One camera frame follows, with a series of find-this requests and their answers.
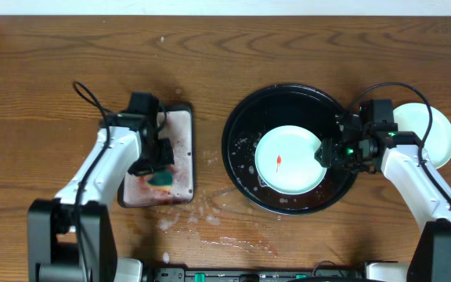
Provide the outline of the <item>green yellow sponge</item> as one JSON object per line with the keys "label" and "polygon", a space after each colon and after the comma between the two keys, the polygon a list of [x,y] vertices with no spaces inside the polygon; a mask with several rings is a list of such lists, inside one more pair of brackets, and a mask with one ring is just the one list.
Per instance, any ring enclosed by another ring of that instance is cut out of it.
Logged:
{"label": "green yellow sponge", "polygon": [[173,186],[174,177],[169,169],[154,172],[151,178],[147,180],[150,186],[159,189],[170,189]]}

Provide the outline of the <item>light green plate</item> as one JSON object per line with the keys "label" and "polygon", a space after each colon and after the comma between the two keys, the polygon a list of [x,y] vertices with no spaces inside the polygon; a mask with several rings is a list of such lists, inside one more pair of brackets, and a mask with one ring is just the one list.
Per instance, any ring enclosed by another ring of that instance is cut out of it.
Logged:
{"label": "light green plate", "polygon": [[327,173],[315,159],[320,145],[321,140],[302,127],[284,125],[270,130],[261,137],[254,154],[260,179],[281,194],[313,190]]}
{"label": "light green plate", "polygon": [[[439,110],[431,107],[432,125],[424,149],[435,168],[451,159],[451,123]],[[428,109],[423,103],[406,103],[393,110],[398,130],[415,132],[422,139],[428,127]]]}

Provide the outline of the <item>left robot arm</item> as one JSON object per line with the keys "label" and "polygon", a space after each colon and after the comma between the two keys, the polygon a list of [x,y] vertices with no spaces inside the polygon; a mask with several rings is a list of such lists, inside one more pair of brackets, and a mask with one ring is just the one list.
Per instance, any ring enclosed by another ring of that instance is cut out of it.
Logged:
{"label": "left robot arm", "polygon": [[141,281],[143,263],[117,254],[109,209],[126,175],[143,176],[173,161],[159,131],[168,116],[110,114],[73,179],[27,212],[31,281]]}

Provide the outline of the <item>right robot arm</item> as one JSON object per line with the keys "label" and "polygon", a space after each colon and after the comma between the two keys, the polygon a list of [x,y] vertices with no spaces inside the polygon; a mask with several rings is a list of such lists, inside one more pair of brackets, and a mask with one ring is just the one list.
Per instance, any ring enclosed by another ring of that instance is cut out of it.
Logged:
{"label": "right robot arm", "polygon": [[324,168],[381,173],[400,192],[421,230],[408,281],[451,281],[451,187],[414,132],[379,132],[345,143],[324,139],[315,152]]}

